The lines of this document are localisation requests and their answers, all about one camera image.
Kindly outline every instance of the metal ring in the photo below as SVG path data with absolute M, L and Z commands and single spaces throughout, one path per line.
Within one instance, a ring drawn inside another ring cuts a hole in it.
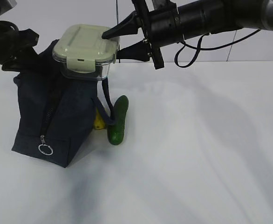
M 48 147 L 48 148 L 51 150 L 51 153 L 45 153 L 44 151 L 42 151 L 41 146 Z M 48 146 L 48 145 L 45 145 L 45 144 L 39 145 L 39 146 L 38 146 L 38 149 L 39 149 L 39 151 L 40 151 L 42 154 L 44 154 L 44 155 L 49 155 L 49 156 L 50 156 L 50 155 L 54 154 L 53 148 L 52 148 L 51 146 Z

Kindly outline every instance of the white wall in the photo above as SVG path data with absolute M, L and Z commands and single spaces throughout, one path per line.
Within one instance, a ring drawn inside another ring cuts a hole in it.
M 151 0 L 146 0 L 150 10 L 153 10 Z M 176 0 L 178 6 L 193 0 Z M 52 40 L 60 38 L 71 25 L 78 23 L 95 24 L 113 27 L 116 25 L 116 0 L 17 0 L 18 5 L 4 14 L 1 19 L 15 23 L 20 29 L 31 28 L 40 35 L 37 52 L 44 50 Z M 131 0 L 118 0 L 119 19 L 123 20 L 133 10 Z M 236 39 L 252 32 L 243 29 L 237 32 Z M 216 47 L 233 40 L 235 32 L 212 35 L 204 38 L 203 47 Z M 124 36 L 121 47 L 130 46 L 143 39 L 139 34 Z M 187 43 L 196 45 L 198 38 Z M 173 62 L 180 44 L 162 48 L 165 62 Z M 231 48 L 217 51 L 201 52 L 198 61 L 226 61 Z M 179 60 L 187 62 L 192 59 L 194 50 L 185 49 Z M 232 47 L 229 61 L 273 61 L 273 32 L 262 31 L 256 36 Z

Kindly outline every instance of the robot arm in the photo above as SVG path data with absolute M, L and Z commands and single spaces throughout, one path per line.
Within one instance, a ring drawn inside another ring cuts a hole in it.
M 0 15 L 16 6 L 15 0 L 0 0 Z M 11 22 L 0 21 L 0 64 L 3 70 L 38 70 L 38 55 L 33 49 L 39 35 L 31 29 L 19 31 Z
M 180 7 L 170 0 L 152 0 L 149 12 L 145 0 L 132 0 L 135 11 L 102 35 L 110 39 L 137 34 L 144 40 L 118 52 L 121 59 L 149 61 L 164 67 L 160 48 L 196 36 L 217 34 L 242 28 L 273 31 L 273 0 L 197 0 Z

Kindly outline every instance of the yellow object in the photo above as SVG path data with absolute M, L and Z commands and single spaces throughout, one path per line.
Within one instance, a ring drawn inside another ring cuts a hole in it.
M 102 130 L 102 129 L 106 128 L 106 125 L 105 125 L 100 113 L 98 112 L 97 108 L 96 108 L 96 118 L 95 118 L 95 121 L 94 121 L 93 128 L 95 130 Z

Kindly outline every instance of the bag zipper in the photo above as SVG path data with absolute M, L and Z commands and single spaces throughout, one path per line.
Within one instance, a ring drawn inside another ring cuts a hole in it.
M 51 86 L 51 90 L 48 94 L 48 102 L 43 112 L 43 118 L 40 129 L 41 144 L 38 146 L 39 151 L 44 155 L 50 156 L 54 153 L 53 148 L 46 144 L 45 136 L 48 132 L 48 128 L 51 124 L 51 121 L 59 107 L 60 100 L 62 99 L 64 92 L 70 82 L 71 82 L 70 79 L 67 79 L 60 74 L 56 82 Z M 47 147 L 51 151 L 51 153 L 44 152 L 41 149 L 41 147 Z

